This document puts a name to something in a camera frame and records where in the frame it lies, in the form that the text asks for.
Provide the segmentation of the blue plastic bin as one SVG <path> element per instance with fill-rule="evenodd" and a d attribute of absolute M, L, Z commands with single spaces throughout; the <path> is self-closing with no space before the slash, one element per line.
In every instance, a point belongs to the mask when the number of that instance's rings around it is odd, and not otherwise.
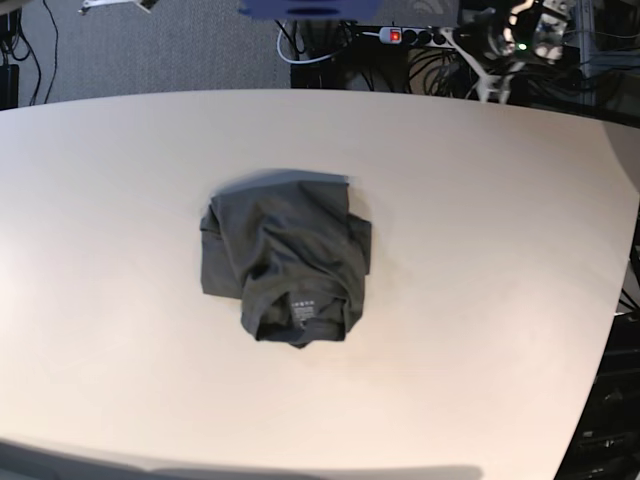
<path fill-rule="evenodd" d="M 361 20 L 375 15 L 378 0 L 245 0 L 240 12 L 261 20 Z"/>

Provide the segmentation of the grey T-shirt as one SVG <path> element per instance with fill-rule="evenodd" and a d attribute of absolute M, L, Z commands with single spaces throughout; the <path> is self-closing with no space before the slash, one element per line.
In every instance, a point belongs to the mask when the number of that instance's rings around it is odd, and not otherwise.
<path fill-rule="evenodd" d="M 204 293 L 236 299 L 257 341 L 340 342 L 361 319 L 372 225 L 343 175 L 272 170 L 215 191 L 200 221 Z"/>

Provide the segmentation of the white power strip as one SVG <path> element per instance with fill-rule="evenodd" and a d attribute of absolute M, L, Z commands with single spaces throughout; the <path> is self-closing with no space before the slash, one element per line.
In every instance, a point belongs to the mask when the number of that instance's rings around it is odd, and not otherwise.
<path fill-rule="evenodd" d="M 383 44 L 412 47 L 449 48 L 450 42 L 435 27 L 382 27 L 376 34 Z"/>

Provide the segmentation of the black OpenArm base box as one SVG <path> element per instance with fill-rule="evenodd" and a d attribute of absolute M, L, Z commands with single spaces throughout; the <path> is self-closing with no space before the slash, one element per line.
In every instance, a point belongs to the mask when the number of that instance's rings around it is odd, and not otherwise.
<path fill-rule="evenodd" d="M 557 479 L 639 477 L 639 312 L 614 318 Z"/>

